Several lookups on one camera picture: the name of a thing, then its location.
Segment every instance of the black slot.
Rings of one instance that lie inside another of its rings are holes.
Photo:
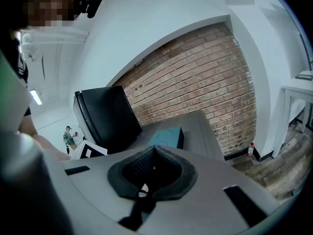
[[[80,166],[80,167],[76,167],[72,169],[66,169],[65,173],[67,174],[67,176],[69,176],[69,175],[77,174],[77,173],[87,171],[87,170],[90,170],[90,168],[84,165],[84,166]]]
[[[224,191],[250,227],[266,218],[265,213],[238,186],[226,188]]]

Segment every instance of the white table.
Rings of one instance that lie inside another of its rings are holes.
[[[313,75],[313,71],[303,71],[300,74],[303,75]],[[304,132],[305,124],[308,121],[309,117],[309,108],[310,103],[313,103],[313,81],[302,80],[302,79],[291,79],[290,82],[286,85],[283,85],[283,92],[285,93],[285,108],[283,117],[279,124],[279,131],[276,135],[275,149],[272,154],[273,158],[279,153],[281,145],[284,143],[290,118],[291,110],[291,97],[296,97],[306,101],[305,113],[303,118],[303,123],[301,127],[301,132]]]

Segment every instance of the black foam cushion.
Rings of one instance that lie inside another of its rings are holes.
[[[125,158],[108,171],[108,181],[120,197],[136,199],[146,184],[155,201],[181,198],[197,176],[189,161],[158,145]]]

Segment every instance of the white bottle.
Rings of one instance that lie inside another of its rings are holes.
[[[248,149],[248,157],[252,156],[253,150],[254,150],[254,143],[251,142],[250,145],[249,145],[249,149]]]

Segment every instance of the ceiling light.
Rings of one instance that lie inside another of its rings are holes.
[[[19,31],[16,33],[16,38],[21,42],[21,33]]]
[[[31,95],[33,96],[33,98],[35,99],[36,103],[38,105],[42,105],[43,103],[41,102],[40,98],[37,95],[37,92],[35,90],[31,90],[30,91]]]

